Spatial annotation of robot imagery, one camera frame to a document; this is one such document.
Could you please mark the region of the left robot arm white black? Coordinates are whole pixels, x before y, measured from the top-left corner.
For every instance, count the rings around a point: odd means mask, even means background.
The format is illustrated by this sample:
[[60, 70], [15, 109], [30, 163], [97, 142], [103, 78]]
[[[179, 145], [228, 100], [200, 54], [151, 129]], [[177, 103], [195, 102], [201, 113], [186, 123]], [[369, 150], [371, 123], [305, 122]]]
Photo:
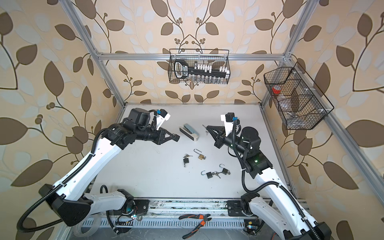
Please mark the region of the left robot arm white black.
[[[134, 108], [121, 123], [100, 130], [95, 136], [91, 151], [72, 170], [54, 185], [45, 184], [40, 188], [42, 198], [20, 217], [17, 230], [22, 233], [37, 232], [61, 222], [72, 227], [91, 215], [122, 209], [130, 198], [127, 191], [119, 189], [92, 196], [86, 193], [87, 187], [127, 145], [135, 141], [150, 141], [156, 145], [170, 140], [177, 142], [179, 135], [161, 127], [170, 116], [164, 109], [147, 111]], [[59, 220], [34, 228], [25, 227], [24, 221], [30, 213], [44, 202], [59, 216]]]

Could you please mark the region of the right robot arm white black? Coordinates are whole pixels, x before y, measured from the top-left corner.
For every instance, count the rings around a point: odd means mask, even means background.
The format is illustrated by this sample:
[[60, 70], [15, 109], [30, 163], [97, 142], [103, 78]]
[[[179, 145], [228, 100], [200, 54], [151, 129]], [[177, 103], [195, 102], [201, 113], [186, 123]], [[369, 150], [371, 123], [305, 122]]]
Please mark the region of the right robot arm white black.
[[253, 127], [238, 131], [228, 127], [207, 126], [215, 147], [227, 146], [242, 167], [242, 187], [246, 191], [243, 210], [256, 215], [282, 240], [329, 240], [330, 227], [318, 222], [298, 202], [280, 179], [276, 169], [260, 149], [261, 138]]

